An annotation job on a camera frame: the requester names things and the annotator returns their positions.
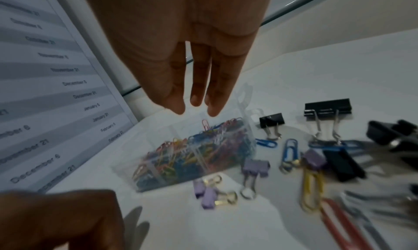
hand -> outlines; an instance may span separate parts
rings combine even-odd
[[[0,193],[0,249],[124,250],[115,193],[86,190],[56,195]]]
[[[190,102],[208,114],[227,102],[269,0],[88,0],[114,51],[149,98],[177,114],[183,101],[185,41],[191,42]]]

tabletop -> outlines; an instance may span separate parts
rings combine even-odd
[[[339,133],[343,139],[367,139],[365,132],[370,120],[395,122],[405,119],[415,122],[418,112],[411,102],[418,99],[415,87],[418,82],[417,56],[418,30],[410,30],[285,54],[242,73],[236,87],[244,83],[253,86],[248,108],[262,109],[266,115],[281,112],[286,122],[280,127],[283,139],[297,138],[300,149],[305,151],[306,140],[316,128],[314,122],[307,122],[303,117],[305,103],[349,98],[353,114],[340,122]],[[140,135],[184,120],[189,117],[190,110],[191,106],[188,106],[181,116],[163,110],[145,118],[51,192],[109,188],[116,191],[124,216],[139,205],[144,209],[152,208],[176,186],[138,194],[112,172],[110,165],[146,151],[149,146]],[[332,122],[323,122],[322,125],[324,138],[331,138]],[[261,129],[253,133],[256,137],[265,137]],[[259,181],[257,190],[279,210],[286,229],[308,249],[338,249],[319,216],[307,215],[300,209],[302,173],[280,173],[281,148],[257,147],[256,158],[268,159],[272,163],[269,178]],[[405,169],[401,162],[370,170],[387,170],[391,176],[383,179],[372,176],[366,181],[344,185],[327,179],[327,196],[332,197],[344,189],[377,189],[381,183],[416,181],[418,177],[410,169]],[[224,173],[237,182],[242,181],[237,168]],[[394,232],[391,226],[385,225],[379,225],[379,230],[394,249],[412,249],[418,243],[414,231],[397,229]]]

binder clip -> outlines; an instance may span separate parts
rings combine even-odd
[[[208,186],[214,186],[222,182],[222,177],[217,175],[211,179],[198,179],[193,181],[193,188],[195,191],[196,198],[200,198],[205,193],[205,190]]]
[[[214,209],[220,205],[235,205],[238,201],[236,192],[220,192],[216,188],[207,187],[203,194],[202,207],[204,209]]]
[[[321,170],[326,164],[326,159],[314,149],[309,149],[303,154],[303,161],[311,170]]]
[[[315,180],[315,190],[311,188],[310,180]],[[322,195],[324,193],[324,177],[322,171],[313,171],[308,168],[303,169],[303,191],[302,209],[307,213],[312,213],[321,209]]]
[[[288,157],[289,150],[292,151],[292,157]],[[287,139],[284,148],[283,148],[283,155],[282,155],[282,162],[280,164],[280,171],[283,174],[290,173],[293,168],[300,167],[300,160],[297,148],[297,140],[295,139]]]
[[[361,232],[356,226],[348,219],[344,211],[338,206],[338,204],[331,199],[323,199],[323,203],[330,206],[336,219],[340,222],[340,225],[344,228],[346,234],[351,241],[347,241],[344,236],[338,231],[338,228],[333,224],[331,218],[327,215],[325,210],[321,209],[321,218],[325,226],[334,237],[337,244],[342,250],[373,250],[367,240],[362,236]]]
[[[254,160],[247,158],[244,162],[243,173],[260,177],[268,177],[270,169],[270,162],[267,160]]]
[[[397,123],[370,121],[367,137],[396,153],[404,162],[418,169],[418,126],[405,120]]]
[[[315,119],[317,124],[317,133],[313,135],[313,139],[309,142],[309,147],[323,150],[362,149],[363,144],[360,141],[342,141],[341,136],[338,134],[339,116],[347,114],[351,114],[351,104],[348,98],[306,103],[304,116]],[[335,140],[324,141],[321,140],[322,130],[320,118],[330,117],[334,117],[332,137]]]
[[[339,151],[324,150],[324,156],[340,182],[356,177],[365,179],[366,172],[354,161],[345,149]]]
[[[260,127],[264,129],[267,134],[267,139],[275,141],[282,138],[279,133],[279,125],[284,124],[283,115],[281,113],[264,116],[260,118]],[[269,127],[274,126],[274,135],[271,134]]]

purple binder clip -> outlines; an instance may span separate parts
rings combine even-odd
[[[306,151],[303,158],[312,170],[320,170],[327,164],[326,159],[313,149]]]
[[[200,198],[205,193],[206,185],[203,183],[203,180],[198,179],[193,181],[193,188],[195,190],[196,198]]]
[[[267,177],[269,175],[270,163],[267,160],[253,160],[246,159],[243,166],[243,173],[260,177]]]
[[[202,207],[204,209],[214,209],[216,206],[230,204],[236,204],[238,195],[236,192],[220,192],[216,188],[207,187],[205,194],[203,194]]]

plastic container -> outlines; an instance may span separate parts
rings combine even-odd
[[[243,90],[248,94],[252,88]],[[144,192],[243,165],[256,150],[245,115],[248,102],[240,103],[237,95],[232,95],[216,117],[208,116],[202,108],[182,122],[147,132],[148,154],[120,162],[113,166],[114,172]]]

